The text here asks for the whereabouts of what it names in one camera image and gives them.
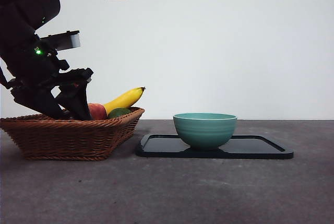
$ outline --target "avocado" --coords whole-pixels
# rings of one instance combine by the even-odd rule
[[[108,114],[107,118],[112,119],[128,113],[131,113],[128,108],[115,108]]]

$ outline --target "woven basket rim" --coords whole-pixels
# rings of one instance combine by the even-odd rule
[[[26,123],[54,123],[54,124],[68,124],[68,123],[76,123],[76,124],[84,124],[84,125],[89,125],[89,124],[96,124],[96,123],[111,123],[111,122],[118,122],[120,120],[123,120],[127,117],[132,117],[134,114],[137,113],[143,113],[145,110],[142,108],[138,107],[130,107],[131,113],[129,114],[124,114],[116,118],[112,119],[106,119],[106,120],[93,120],[93,121],[81,121],[81,120],[56,120],[56,119],[46,119],[46,120],[39,120],[39,119],[34,119],[38,118],[41,116],[46,116],[44,114],[30,114],[30,115],[23,115],[23,116],[18,116],[18,117],[7,117],[7,118],[1,118],[0,119],[0,126],[1,122],[3,123],[9,123],[9,122],[26,122]]]

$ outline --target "banana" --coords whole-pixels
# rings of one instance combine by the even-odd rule
[[[108,115],[115,108],[129,108],[135,104],[144,92],[145,87],[133,88],[116,99],[104,104],[106,114]]]

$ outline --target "teal bowl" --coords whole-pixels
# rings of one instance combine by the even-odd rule
[[[173,116],[176,132],[200,150],[217,149],[232,137],[237,117],[221,113],[181,113]]]

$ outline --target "apple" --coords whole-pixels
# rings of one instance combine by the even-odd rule
[[[88,108],[93,120],[106,120],[106,111],[102,104],[88,103]]]

